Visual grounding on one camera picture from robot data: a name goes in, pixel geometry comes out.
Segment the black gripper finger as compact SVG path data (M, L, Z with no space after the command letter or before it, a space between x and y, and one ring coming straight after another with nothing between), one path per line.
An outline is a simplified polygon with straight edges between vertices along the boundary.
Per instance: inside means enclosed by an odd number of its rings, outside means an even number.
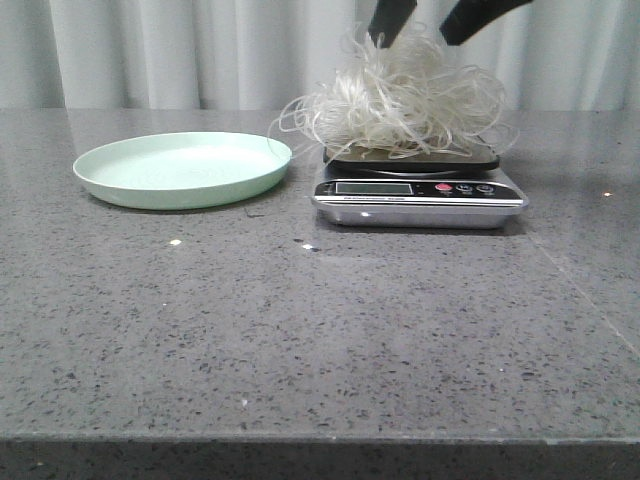
M439 31L449 46L460 46L484 27L532 0L459 0Z
M390 48L416 6L416 0L378 0L367 28L373 45Z

